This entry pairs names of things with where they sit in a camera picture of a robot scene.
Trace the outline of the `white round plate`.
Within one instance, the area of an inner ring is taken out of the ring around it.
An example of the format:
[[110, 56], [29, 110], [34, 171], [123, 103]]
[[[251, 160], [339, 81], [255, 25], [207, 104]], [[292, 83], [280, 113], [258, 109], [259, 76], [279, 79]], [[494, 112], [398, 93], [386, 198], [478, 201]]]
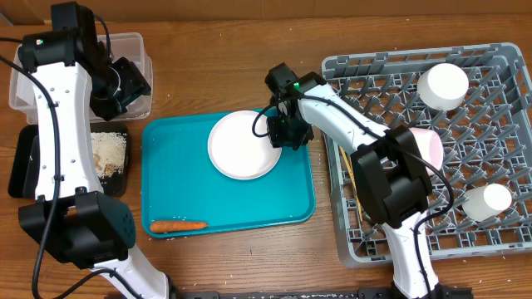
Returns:
[[257, 179], [278, 163], [282, 149], [267, 137], [253, 134], [259, 113], [239, 110], [221, 118], [209, 133], [208, 155], [213, 166], [231, 179]]

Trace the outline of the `wooden chopstick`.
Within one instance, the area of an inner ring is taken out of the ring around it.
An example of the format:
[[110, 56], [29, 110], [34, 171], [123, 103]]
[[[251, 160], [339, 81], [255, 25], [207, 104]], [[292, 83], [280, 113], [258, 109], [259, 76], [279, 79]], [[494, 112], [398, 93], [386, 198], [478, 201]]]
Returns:
[[340, 149], [340, 154], [341, 154], [341, 156], [343, 158], [344, 164], [346, 166], [347, 173], [349, 175], [349, 179], [351, 180], [352, 185], [355, 185], [355, 178], [354, 178], [354, 174], [352, 172], [351, 160], [347, 157], [347, 153], [342, 147], [340, 147], [339, 149]]
[[357, 214], [358, 214], [358, 219], [359, 219], [359, 221], [362, 223], [362, 222], [363, 222], [362, 205], [360, 204], [360, 201], [359, 201], [359, 198], [358, 198], [357, 187], [356, 187], [356, 181], [355, 181], [354, 173], [353, 173], [353, 170], [352, 170], [352, 166], [349, 166], [349, 167], [348, 167], [348, 173], [349, 173], [350, 180], [351, 180], [351, 182], [352, 182], [353, 197], [355, 198], [356, 203], [357, 203]]

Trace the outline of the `orange carrot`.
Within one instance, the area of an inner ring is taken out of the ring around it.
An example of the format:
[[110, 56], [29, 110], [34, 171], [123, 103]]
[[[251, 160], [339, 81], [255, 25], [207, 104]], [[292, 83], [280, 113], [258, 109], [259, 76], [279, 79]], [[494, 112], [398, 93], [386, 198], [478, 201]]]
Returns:
[[150, 231], [153, 233], [172, 233], [200, 230], [207, 227], [208, 224], [206, 222], [160, 220], [154, 221], [150, 225]]

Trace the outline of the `white bowl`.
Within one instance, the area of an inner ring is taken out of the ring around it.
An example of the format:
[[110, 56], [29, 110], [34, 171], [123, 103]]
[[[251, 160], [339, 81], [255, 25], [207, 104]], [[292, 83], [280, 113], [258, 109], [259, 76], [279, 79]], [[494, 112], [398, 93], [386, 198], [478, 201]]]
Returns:
[[469, 79], [458, 66], [441, 63], [424, 72], [417, 82], [421, 101], [435, 110], [454, 110], [469, 89]]

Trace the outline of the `small white cup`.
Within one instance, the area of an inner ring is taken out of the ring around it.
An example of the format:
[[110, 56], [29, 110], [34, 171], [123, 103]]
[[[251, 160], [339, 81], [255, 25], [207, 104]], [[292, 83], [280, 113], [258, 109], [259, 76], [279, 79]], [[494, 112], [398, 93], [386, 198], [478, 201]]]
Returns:
[[502, 184], [488, 184], [465, 192], [465, 214], [476, 222], [504, 212], [512, 203], [510, 190]]

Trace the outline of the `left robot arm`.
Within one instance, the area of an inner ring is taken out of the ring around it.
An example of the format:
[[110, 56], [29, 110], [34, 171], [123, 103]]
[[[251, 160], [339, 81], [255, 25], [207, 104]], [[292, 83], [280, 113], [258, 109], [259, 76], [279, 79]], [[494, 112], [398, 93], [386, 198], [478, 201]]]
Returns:
[[25, 36], [17, 51], [37, 103], [40, 163], [35, 203], [18, 210], [19, 224], [40, 254], [104, 277], [126, 298], [176, 298], [171, 279], [137, 247], [130, 208], [104, 193], [91, 143], [91, 116], [124, 114], [150, 84], [132, 61], [112, 59], [88, 7], [64, 2], [51, 11], [51, 31]]

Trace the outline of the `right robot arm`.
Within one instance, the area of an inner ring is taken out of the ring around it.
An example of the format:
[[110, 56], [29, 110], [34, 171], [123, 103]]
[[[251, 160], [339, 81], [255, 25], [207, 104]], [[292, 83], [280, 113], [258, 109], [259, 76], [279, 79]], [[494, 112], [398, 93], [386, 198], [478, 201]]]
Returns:
[[441, 173], [443, 155], [436, 133], [404, 125], [390, 129], [368, 119], [313, 71], [297, 76], [281, 63], [268, 71], [265, 83], [277, 111], [265, 133], [274, 148], [298, 150], [319, 128], [350, 155], [357, 198], [386, 234], [393, 296], [444, 297], [426, 239], [426, 223], [435, 217], [428, 212], [431, 176]]

